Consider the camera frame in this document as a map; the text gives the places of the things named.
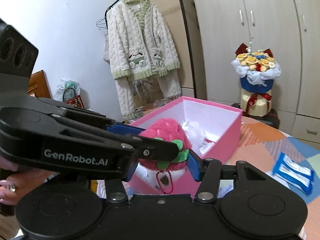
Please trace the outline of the left hand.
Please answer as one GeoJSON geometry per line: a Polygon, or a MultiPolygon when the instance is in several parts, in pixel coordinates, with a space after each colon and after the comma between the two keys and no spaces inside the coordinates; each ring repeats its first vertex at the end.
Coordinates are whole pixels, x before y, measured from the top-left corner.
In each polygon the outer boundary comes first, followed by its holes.
{"type": "Polygon", "coordinates": [[[19,165],[1,157],[1,169],[12,171],[6,179],[1,180],[1,203],[16,205],[22,197],[37,187],[41,186],[50,176],[52,171],[32,168],[27,171],[18,171],[19,165]]]}

